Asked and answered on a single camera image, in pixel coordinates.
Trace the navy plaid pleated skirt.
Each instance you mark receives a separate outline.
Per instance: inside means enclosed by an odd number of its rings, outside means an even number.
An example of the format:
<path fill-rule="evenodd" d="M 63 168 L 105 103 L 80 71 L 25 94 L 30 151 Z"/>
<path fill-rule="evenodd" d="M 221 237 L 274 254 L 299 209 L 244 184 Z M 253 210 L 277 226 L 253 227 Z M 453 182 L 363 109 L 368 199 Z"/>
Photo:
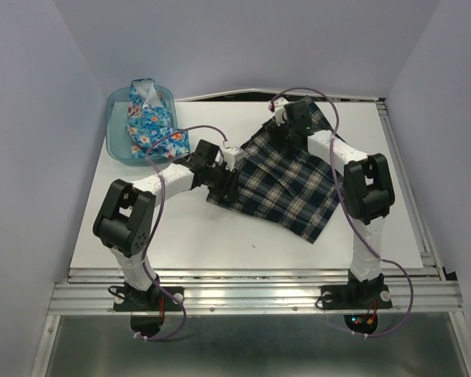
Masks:
<path fill-rule="evenodd" d="M 226 210 L 274 222 L 315 243 L 339 204 L 330 165 L 301 149 L 280 152 L 268 128 L 274 118 L 242 145 L 236 201 L 210 193 L 206 201 Z"/>

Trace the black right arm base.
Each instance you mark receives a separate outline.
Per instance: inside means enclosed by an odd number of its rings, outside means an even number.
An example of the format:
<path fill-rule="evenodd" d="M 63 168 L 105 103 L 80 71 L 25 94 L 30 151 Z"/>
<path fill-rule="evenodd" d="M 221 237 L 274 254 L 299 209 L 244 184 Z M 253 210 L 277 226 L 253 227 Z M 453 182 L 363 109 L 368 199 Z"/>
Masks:
<path fill-rule="evenodd" d="M 319 288 L 316 307 L 323 310 L 362 310 L 376 305 L 378 309 L 391 309 L 393 302 L 384 275 L 372 280 L 357 280 L 351 273 L 346 284 L 329 284 Z"/>

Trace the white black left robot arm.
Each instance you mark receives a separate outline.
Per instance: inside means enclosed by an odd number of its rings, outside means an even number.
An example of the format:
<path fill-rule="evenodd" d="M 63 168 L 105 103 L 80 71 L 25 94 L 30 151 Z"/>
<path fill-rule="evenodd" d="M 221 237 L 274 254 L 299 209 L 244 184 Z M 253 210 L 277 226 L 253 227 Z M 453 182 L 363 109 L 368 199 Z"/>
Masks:
<path fill-rule="evenodd" d="M 159 276 L 146 252 L 156 228 L 152 222 L 162 217 L 165 202 L 200 186 L 223 199 L 237 199 L 236 163 L 242 154 L 227 141 L 219 147 L 201 140 L 194 152 L 160 172 L 139 181 L 117 179 L 110 184 L 93 223 L 93 234 L 115 256 L 123 272 L 123 286 L 110 290 L 120 305 L 151 309 L 163 296 Z"/>

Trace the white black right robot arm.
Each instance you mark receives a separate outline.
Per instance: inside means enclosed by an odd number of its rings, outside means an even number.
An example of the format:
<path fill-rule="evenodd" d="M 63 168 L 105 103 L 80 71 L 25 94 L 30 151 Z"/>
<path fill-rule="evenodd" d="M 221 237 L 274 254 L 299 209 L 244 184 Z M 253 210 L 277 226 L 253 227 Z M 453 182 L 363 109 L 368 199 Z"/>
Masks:
<path fill-rule="evenodd" d="M 337 136 L 335 128 L 314 126 L 309 104 L 271 101 L 274 125 L 269 134 L 277 148 L 301 149 L 328 163 L 341 208 L 354 236 L 348 281 L 320 287 L 318 303 L 326 310 L 392 307 L 381 267 L 382 230 L 395 192 L 386 157 L 355 149 Z"/>

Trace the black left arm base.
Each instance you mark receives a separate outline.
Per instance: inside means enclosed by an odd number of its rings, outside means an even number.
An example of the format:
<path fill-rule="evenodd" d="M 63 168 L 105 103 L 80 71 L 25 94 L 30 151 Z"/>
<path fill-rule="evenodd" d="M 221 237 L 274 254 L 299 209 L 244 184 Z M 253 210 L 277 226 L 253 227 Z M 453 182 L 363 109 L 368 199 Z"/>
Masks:
<path fill-rule="evenodd" d="M 138 291 L 129 284 L 112 285 L 108 288 L 108 293 L 113 296 L 113 310 L 118 313 L 181 311 L 178 303 L 155 286 L 147 291 Z"/>

